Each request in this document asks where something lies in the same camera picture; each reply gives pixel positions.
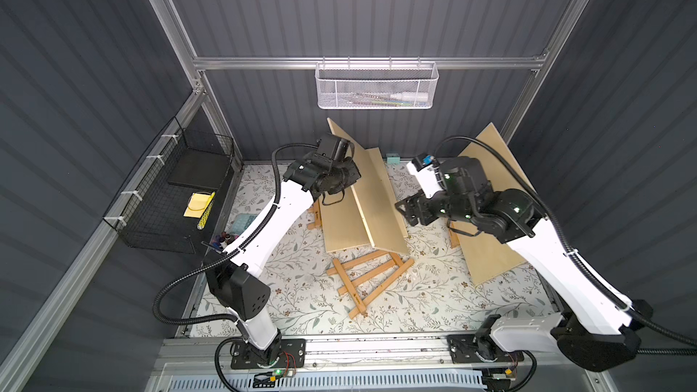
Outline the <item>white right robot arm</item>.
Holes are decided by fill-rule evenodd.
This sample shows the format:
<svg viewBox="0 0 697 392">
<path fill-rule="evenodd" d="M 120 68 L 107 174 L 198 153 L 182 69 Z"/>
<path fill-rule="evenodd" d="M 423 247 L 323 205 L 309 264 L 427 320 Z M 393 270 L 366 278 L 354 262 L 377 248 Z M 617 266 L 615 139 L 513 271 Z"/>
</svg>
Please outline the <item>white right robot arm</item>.
<svg viewBox="0 0 697 392">
<path fill-rule="evenodd" d="M 468 222 L 477 235 L 491 235 L 523 257 L 566 303 L 551 319 L 488 317 L 476 335 L 481 359 L 494 360 L 497 351 L 551 352 L 593 372 L 635 359 L 641 340 L 628 309 L 604 295 L 605 281 L 593 285 L 595 272 L 580 269 L 584 260 L 564 248 L 550 216 L 530 193 L 495 191 L 480 161 L 470 157 L 440 163 L 421 154 L 408 172 L 420 189 L 395 207 L 410 225 Z"/>
</svg>

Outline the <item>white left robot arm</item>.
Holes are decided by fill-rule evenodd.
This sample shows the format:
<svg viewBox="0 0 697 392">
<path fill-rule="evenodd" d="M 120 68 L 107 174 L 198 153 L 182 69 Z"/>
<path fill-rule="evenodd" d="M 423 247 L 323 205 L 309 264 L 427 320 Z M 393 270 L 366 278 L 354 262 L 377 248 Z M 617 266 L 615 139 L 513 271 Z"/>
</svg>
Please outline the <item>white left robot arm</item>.
<svg viewBox="0 0 697 392">
<path fill-rule="evenodd" d="M 306 154 L 281 172 L 278 153 L 294 146 L 285 144 L 272 152 L 272 200 L 225 248 L 227 260 L 206 272 L 209 292 L 232 316 L 249 345 L 252 360 L 261 366 L 272 365 L 281 352 L 281 332 L 266 308 L 272 290 L 260 280 L 266 263 L 293 223 L 313 203 L 328 195 L 344 197 L 360 179 L 352 141 L 323 134 L 315 145 L 305 146 L 309 150 Z"/>
</svg>

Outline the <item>wooden easel under boards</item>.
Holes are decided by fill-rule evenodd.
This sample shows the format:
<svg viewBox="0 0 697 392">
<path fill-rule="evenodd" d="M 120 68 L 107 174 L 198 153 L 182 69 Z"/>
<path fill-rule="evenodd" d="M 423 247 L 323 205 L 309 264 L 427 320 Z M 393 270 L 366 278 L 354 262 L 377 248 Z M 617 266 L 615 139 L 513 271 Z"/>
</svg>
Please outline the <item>wooden easel under boards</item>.
<svg viewBox="0 0 697 392">
<path fill-rule="evenodd" d="M 319 201 L 315 201 L 315 203 L 312 204 L 312 207 L 309 208 L 309 214 L 311 216 L 311 221 L 308 222 L 307 228 L 309 230 L 317 230 L 322 228 L 322 219 L 321 219 L 321 205 L 319 205 Z"/>
</svg>

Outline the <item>pink cup with markers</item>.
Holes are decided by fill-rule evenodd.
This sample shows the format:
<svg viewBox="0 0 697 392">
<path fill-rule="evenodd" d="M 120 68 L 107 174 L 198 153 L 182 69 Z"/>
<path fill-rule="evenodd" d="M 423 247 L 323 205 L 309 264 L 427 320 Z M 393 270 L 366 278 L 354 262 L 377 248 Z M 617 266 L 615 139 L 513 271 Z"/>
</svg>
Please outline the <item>pink cup with markers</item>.
<svg viewBox="0 0 697 392">
<path fill-rule="evenodd" d="M 216 252 L 223 253 L 225 249 L 236 240 L 237 236 L 235 234 L 230 234 L 228 232 L 221 232 L 215 234 L 209 243 L 209 247 Z"/>
</svg>

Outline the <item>small teal box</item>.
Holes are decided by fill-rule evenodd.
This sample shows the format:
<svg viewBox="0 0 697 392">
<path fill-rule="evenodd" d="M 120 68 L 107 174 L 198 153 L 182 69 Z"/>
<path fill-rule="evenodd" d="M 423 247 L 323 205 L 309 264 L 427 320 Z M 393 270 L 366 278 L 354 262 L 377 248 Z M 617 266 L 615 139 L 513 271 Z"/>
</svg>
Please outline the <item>small teal box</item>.
<svg viewBox="0 0 697 392">
<path fill-rule="evenodd" d="M 400 157 L 398 154 L 386 154 L 385 161 L 386 164 L 400 164 Z"/>
</svg>

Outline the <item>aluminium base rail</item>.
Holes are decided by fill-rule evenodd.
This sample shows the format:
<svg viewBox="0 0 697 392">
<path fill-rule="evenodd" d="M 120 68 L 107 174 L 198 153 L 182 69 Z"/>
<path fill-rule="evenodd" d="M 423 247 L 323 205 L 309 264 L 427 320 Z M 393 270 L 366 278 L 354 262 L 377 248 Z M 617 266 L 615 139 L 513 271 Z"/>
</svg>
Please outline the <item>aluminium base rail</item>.
<svg viewBox="0 0 697 392">
<path fill-rule="evenodd" d="M 263 370 L 297 368 L 300 372 L 356 369 L 451 367 L 450 331 L 303 336 L 301 353 L 281 352 Z M 174 375 L 213 375 L 214 352 L 222 337 L 163 341 L 150 379 Z"/>
</svg>

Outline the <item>teal desk calculator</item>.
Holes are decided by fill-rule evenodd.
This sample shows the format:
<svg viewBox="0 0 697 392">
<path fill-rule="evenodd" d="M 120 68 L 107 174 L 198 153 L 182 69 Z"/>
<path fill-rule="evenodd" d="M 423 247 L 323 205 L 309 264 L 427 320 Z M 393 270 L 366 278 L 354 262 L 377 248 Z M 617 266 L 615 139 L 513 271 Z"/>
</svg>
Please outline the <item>teal desk calculator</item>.
<svg viewBox="0 0 697 392">
<path fill-rule="evenodd" d="M 240 213 L 229 223 L 227 232 L 234 236 L 239 236 L 247 230 L 257 217 L 257 214 Z"/>
</svg>

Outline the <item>yellow sticky note pad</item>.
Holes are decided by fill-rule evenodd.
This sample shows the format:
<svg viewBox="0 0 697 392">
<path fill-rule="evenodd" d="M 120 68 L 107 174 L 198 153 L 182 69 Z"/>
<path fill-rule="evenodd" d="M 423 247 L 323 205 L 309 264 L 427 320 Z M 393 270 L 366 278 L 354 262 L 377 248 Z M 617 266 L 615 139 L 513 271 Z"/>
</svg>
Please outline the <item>yellow sticky note pad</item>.
<svg viewBox="0 0 697 392">
<path fill-rule="evenodd" d="M 198 218 L 203 217 L 203 214 L 212 204 L 215 197 L 214 192 L 195 192 L 190 197 L 187 207 L 184 211 L 183 216 L 185 218 Z"/>
</svg>

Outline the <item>small wooden easel frame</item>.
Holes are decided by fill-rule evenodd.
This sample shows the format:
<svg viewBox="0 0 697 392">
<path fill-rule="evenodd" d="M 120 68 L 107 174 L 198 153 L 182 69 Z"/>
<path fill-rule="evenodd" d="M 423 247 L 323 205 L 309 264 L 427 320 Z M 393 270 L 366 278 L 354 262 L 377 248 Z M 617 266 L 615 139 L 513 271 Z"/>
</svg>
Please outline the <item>small wooden easel frame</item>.
<svg viewBox="0 0 697 392">
<path fill-rule="evenodd" d="M 450 246 L 452 249 L 460 247 L 458 235 L 455 232 L 453 232 L 453 230 L 448 230 L 448 237 L 449 237 Z"/>
</svg>

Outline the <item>black tray in basket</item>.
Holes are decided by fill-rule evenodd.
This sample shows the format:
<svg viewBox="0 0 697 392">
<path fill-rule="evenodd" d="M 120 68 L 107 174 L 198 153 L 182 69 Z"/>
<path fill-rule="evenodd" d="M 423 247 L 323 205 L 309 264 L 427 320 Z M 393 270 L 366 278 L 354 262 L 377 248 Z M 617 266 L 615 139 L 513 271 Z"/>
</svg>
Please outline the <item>black tray in basket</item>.
<svg viewBox="0 0 697 392">
<path fill-rule="evenodd" d="M 174 165 L 167 181 L 175 186 L 217 191 L 229 166 L 229 158 L 224 154 L 187 149 Z"/>
</svg>

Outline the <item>large plywood board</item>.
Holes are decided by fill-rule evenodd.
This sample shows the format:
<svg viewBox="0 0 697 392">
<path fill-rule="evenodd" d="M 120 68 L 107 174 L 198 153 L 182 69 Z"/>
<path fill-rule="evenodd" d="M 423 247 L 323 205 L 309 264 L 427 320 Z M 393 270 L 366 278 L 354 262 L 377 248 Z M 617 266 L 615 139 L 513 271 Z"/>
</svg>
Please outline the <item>large plywood board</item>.
<svg viewBox="0 0 697 392">
<path fill-rule="evenodd" d="M 529 186 L 532 185 L 493 123 L 490 123 L 477 136 L 477 139 L 501 154 L 515 172 Z M 520 183 L 506 170 L 504 165 L 483 147 L 470 143 L 460 153 L 460 156 L 479 160 L 495 192 L 503 192 L 510 188 L 523 190 Z M 522 256 L 511 250 L 508 245 L 501 244 L 493 235 L 481 233 L 477 237 L 466 237 L 457 234 L 457 238 L 466 260 L 466 266 L 468 266 L 471 281 L 475 286 L 482 285 L 526 263 Z"/>
</svg>

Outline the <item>white tube in basket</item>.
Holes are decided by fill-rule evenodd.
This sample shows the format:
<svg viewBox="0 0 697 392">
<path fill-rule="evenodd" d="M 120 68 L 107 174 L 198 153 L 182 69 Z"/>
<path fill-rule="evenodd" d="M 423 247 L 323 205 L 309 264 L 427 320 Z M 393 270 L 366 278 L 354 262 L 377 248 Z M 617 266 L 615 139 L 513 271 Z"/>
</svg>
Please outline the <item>white tube in basket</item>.
<svg viewBox="0 0 697 392">
<path fill-rule="evenodd" d="M 388 100 L 392 103 L 402 103 L 403 105 L 428 105 L 430 95 L 428 93 L 402 92 L 391 94 Z"/>
</svg>

